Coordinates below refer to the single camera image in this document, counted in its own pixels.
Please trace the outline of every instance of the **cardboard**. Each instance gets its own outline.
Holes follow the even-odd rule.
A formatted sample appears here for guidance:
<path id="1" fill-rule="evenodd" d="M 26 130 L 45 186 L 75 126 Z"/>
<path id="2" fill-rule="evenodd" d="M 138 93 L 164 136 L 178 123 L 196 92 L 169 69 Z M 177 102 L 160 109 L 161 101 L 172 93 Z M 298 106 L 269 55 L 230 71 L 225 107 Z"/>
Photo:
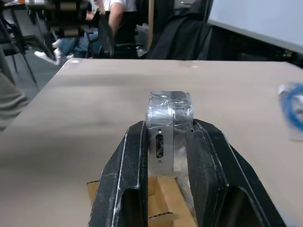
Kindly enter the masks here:
<path id="1" fill-rule="evenodd" d="M 87 184 L 93 204 L 99 181 Z M 148 178 L 148 226 L 149 227 L 196 227 L 196 223 L 173 177 Z"/>

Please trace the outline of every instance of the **black office chair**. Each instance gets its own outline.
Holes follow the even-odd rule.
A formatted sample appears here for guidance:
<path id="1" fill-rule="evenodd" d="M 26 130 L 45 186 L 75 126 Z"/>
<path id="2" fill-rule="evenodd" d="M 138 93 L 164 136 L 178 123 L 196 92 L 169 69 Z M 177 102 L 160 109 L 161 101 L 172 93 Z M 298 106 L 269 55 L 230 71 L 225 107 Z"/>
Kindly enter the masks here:
<path id="1" fill-rule="evenodd" d="M 4 18 L 0 18 L 0 45 L 3 49 L 5 56 L 12 56 L 15 70 L 18 73 L 14 55 L 18 53 L 22 54 L 24 61 L 27 65 L 30 77 L 37 86 L 37 80 L 34 77 L 34 74 L 25 57 L 25 47 L 22 45 L 23 42 L 20 40 L 20 35 L 21 31 L 19 27 L 7 22 Z"/>
<path id="2" fill-rule="evenodd" d="M 137 47 L 143 47 L 142 44 L 135 43 L 136 24 L 138 23 L 138 12 L 125 12 L 122 19 L 122 26 L 118 30 L 115 39 L 112 30 L 108 25 L 109 12 L 105 15 L 98 15 L 98 38 L 89 39 L 89 53 L 93 58 L 115 58 L 115 59 L 137 59 Z M 102 48 L 99 53 L 93 52 L 92 44 L 101 41 Z"/>

